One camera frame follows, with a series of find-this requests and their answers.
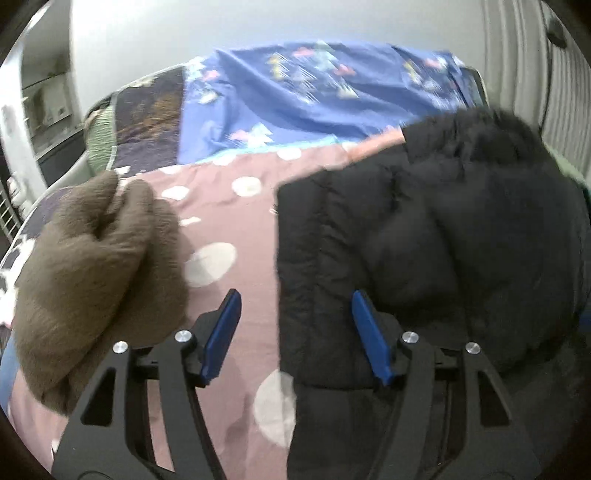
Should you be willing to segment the dark navy patterned pillow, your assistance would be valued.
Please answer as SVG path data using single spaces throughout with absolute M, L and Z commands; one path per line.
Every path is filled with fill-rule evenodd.
M 144 76 L 116 92 L 107 168 L 130 177 L 175 165 L 183 100 L 183 66 Z

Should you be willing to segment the black floor lamp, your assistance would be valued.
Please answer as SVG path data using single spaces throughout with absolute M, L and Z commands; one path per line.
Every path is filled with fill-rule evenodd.
M 565 28 L 560 19 L 554 13 L 546 12 L 545 20 L 546 36 L 549 42 L 559 49 L 566 49 L 568 47 L 568 41 Z

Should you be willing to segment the black puffer jacket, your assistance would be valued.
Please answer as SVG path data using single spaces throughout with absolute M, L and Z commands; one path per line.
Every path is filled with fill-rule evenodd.
M 516 115 L 473 108 L 276 192 L 287 475 L 345 433 L 364 479 L 590 475 L 590 193 Z M 402 328 L 384 386 L 356 290 Z

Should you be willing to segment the brown fleece garment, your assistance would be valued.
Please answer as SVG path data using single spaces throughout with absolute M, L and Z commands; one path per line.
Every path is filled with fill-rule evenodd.
M 13 338 L 33 397 L 70 415 L 118 341 L 165 339 L 185 320 L 179 220 L 151 186 L 105 171 L 73 188 L 16 282 Z

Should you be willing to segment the dark kitchen cabinet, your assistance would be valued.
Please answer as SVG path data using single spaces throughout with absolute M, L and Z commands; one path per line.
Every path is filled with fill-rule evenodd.
M 1 247 L 6 249 L 35 202 L 85 150 L 67 70 L 58 59 L 25 63 L 13 47 L 1 64 Z

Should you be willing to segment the grey pleated curtain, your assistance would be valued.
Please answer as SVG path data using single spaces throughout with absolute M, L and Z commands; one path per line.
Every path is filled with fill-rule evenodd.
M 590 65 L 544 1 L 482 1 L 488 101 L 529 122 L 583 177 L 590 176 Z M 545 13 L 562 22 L 568 47 L 546 36 Z

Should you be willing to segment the green quilted pillow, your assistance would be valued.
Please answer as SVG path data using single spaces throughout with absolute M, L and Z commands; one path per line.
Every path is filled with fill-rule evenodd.
M 84 123 L 87 161 L 94 174 L 104 171 L 115 145 L 113 107 L 102 106 L 92 111 Z

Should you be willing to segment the blue tree-print sheet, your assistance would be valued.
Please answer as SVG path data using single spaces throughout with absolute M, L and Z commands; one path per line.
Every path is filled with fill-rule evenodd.
M 325 41 L 216 50 L 184 66 L 177 161 L 359 141 L 481 102 L 449 51 Z

